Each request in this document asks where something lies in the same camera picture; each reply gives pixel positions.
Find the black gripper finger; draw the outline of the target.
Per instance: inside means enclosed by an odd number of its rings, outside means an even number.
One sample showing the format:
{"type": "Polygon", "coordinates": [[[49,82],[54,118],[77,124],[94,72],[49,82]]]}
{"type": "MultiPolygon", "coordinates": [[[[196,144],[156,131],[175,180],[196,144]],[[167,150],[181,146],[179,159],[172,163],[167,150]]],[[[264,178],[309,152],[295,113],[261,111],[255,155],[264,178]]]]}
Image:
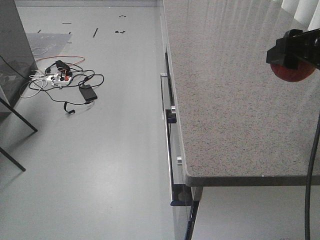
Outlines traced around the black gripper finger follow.
{"type": "Polygon", "coordinates": [[[291,29],[267,51],[266,62],[296,70],[300,62],[320,68],[320,30],[291,29]]]}

